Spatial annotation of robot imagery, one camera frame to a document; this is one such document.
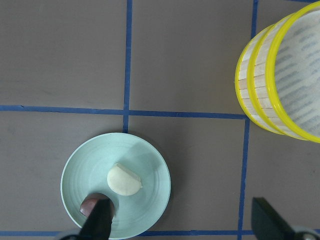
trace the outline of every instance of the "blue tape line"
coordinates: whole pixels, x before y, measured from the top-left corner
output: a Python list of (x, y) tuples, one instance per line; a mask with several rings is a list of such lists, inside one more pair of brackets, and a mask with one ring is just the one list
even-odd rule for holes
[(236, 230), (145, 231), (139, 236), (227, 236), (237, 235)]
[(213, 113), (213, 112), (183, 112), (183, 111), (141, 111), (130, 110), (130, 116), (172, 117), (172, 118), (209, 118), (209, 119), (241, 119), (248, 120), (244, 114)]
[(251, 38), (252, 39), (257, 34), (258, 4), (259, 4), (259, 0), (253, 0), (252, 21), (251, 21)]
[[(55, 237), (60, 231), (0, 231), (0, 237)], [(252, 230), (190, 230), (190, 231), (145, 231), (139, 236), (242, 236), (253, 235)]]
[(242, 239), (242, 228), (243, 228), (243, 224), (244, 224), (249, 132), (250, 132), (250, 120), (246, 119), (244, 122), (243, 154), (242, 154), (242, 170), (241, 170), (241, 187), (240, 187), (240, 199), (239, 199), (239, 219), (238, 219), (237, 240)]
[(0, 237), (55, 237), (60, 231), (0, 231)]
[(126, 1), (126, 36), (125, 36), (125, 74), (123, 100), (123, 132), (128, 133), (130, 107), (130, 75), (131, 75), (131, 45), (132, 45), (132, 0)]
[(24, 106), (24, 105), (0, 105), (0, 112), (41, 112), (41, 113), (65, 113), (65, 114), (104, 114), (123, 115), (123, 110), (118, 109), (92, 109), (56, 106)]

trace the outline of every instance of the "gray table surface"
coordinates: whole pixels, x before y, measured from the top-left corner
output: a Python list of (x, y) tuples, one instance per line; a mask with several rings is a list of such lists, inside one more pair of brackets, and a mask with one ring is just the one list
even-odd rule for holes
[(161, 152), (172, 183), (148, 232), (163, 236), (135, 239), (253, 240), (261, 196), (320, 229), (319, 145), (249, 122), (234, 90), (252, 19), (259, 32), (308, 3), (259, 0), (255, 19), (253, 2), (0, 0), (0, 240), (76, 228), (60, 196), (67, 159), (127, 131)]

